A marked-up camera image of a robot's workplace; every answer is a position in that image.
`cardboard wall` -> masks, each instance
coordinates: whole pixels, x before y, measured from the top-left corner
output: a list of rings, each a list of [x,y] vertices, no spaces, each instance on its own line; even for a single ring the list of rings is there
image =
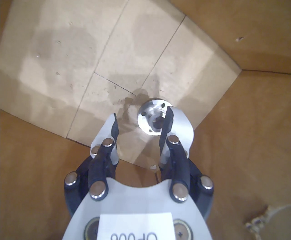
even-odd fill
[[[190,159],[215,186],[207,221],[216,239],[253,239],[244,223],[291,203],[291,75],[242,71],[195,130]],[[290,229],[278,225],[263,240]]]
[[[0,1],[0,41],[12,0]]]
[[[242,69],[291,73],[290,0],[170,1]]]

